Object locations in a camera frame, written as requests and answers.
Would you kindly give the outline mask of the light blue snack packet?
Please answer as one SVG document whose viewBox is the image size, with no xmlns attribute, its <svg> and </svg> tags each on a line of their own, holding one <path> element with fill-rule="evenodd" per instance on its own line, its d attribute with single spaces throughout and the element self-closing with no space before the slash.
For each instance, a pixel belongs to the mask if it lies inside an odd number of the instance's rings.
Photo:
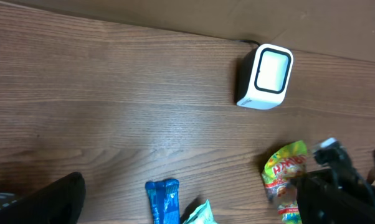
<svg viewBox="0 0 375 224">
<path fill-rule="evenodd" d="M 217 224 L 214 219 L 209 200 L 198 206 L 183 224 Z"/>
</svg>

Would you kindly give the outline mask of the green snack bag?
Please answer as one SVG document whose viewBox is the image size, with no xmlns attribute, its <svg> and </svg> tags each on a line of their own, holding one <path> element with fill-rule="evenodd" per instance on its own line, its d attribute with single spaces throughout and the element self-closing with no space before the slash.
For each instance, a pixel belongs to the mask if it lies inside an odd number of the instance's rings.
<svg viewBox="0 0 375 224">
<path fill-rule="evenodd" d="M 283 223 L 301 223 L 297 191 L 291 183 L 306 173 L 307 147 L 303 141 L 283 146 L 264 165 L 262 178 L 268 199 L 275 205 Z"/>
</svg>

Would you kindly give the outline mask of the blue snack bar wrapper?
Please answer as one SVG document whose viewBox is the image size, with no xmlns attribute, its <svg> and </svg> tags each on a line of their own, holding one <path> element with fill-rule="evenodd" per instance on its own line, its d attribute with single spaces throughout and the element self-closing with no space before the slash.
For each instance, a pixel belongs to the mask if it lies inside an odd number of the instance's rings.
<svg viewBox="0 0 375 224">
<path fill-rule="evenodd" d="M 145 183 L 154 224 L 180 224 L 179 181 L 167 179 Z"/>
</svg>

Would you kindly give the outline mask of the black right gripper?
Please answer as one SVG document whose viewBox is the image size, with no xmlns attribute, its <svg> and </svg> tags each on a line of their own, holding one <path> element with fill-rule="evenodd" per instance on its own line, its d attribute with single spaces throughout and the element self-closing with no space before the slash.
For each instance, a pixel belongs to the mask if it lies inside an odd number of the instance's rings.
<svg viewBox="0 0 375 224">
<path fill-rule="evenodd" d="M 375 208 L 374 189 L 353 167 L 350 158 L 344 156 L 332 157 L 328 166 L 331 169 L 333 184 L 337 189 Z"/>
</svg>

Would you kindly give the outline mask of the white barcode scanner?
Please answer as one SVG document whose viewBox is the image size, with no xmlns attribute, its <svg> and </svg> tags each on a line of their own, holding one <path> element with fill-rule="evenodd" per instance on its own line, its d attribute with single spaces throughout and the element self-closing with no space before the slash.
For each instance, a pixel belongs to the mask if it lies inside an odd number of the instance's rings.
<svg viewBox="0 0 375 224">
<path fill-rule="evenodd" d="M 243 59 L 237 85 L 236 105 L 269 110 L 280 105 L 286 95 L 293 67 L 290 50 L 262 44 Z"/>
</svg>

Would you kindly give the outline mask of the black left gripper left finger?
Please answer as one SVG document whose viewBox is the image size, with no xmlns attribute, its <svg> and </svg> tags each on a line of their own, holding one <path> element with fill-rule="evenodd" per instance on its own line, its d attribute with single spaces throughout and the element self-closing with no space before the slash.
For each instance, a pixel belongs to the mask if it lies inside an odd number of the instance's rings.
<svg viewBox="0 0 375 224">
<path fill-rule="evenodd" d="M 81 173 L 65 177 L 0 210 L 0 223 L 76 224 L 83 209 L 86 186 Z"/>
</svg>

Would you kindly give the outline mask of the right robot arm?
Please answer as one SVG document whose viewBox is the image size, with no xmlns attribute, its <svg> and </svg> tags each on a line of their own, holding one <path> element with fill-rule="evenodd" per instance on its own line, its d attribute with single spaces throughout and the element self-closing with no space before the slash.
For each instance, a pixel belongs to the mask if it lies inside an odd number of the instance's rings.
<svg viewBox="0 0 375 224">
<path fill-rule="evenodd" d="M 328 166 L 338 188 L 375 208 L 375 150 L 374 168 L 364 178 L 354 167 L 345 148 L 333 147 L 333 157 Z"/>
</svg>

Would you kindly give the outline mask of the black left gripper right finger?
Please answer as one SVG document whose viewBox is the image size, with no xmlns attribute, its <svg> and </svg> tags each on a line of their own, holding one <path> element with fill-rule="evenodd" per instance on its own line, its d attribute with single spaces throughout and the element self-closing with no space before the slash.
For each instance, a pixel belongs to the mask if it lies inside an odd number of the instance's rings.
<svg viewBox="0 0 375 224">
<path fill-rule="evenodd" d="M 337 189 L 330 169 L 295 178 L 303 223 L 375 224 L 375 208 Z"/>
</svg>

